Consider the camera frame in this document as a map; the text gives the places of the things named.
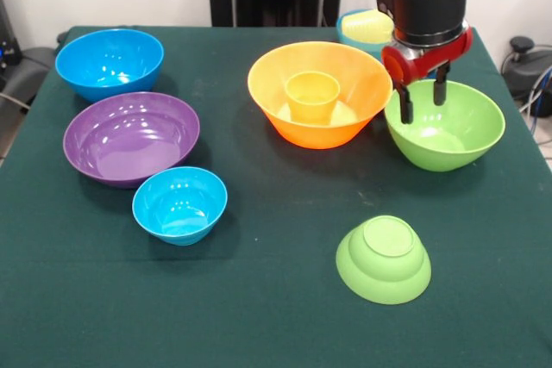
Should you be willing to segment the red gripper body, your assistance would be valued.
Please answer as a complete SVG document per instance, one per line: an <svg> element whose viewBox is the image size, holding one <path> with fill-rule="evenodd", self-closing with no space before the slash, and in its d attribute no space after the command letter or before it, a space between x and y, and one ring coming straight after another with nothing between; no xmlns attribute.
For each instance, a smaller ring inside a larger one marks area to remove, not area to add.
<svg viewBox="0 0 552 368"><path fill-rule="evenodd" d="M381 60L395 84L408 86L439 67L459 59L472 46L473 39L472 28L463 25L458 37L436 47L413 48L393 41L382 49Z"/></svg>

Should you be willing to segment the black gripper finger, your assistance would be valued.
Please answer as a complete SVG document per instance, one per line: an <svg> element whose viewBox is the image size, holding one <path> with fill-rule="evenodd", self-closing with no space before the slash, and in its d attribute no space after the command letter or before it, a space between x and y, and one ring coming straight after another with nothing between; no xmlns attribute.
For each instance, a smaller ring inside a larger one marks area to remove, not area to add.
<svg viewBox="0 0 552 368"><path fill-rule="evenodd" d="M413 105L410 92L403 84L397 86L397 92L399 95L401 122L403 124L411 124L413 122Z"/></svg>
<svg viewBox="0 0 552 368"><path fill-rule="evenodd" d="M450 70L450 63L445 62L436 69L434 81L433 102L436 106L445 104L447 97L447 76Z"/></svg>

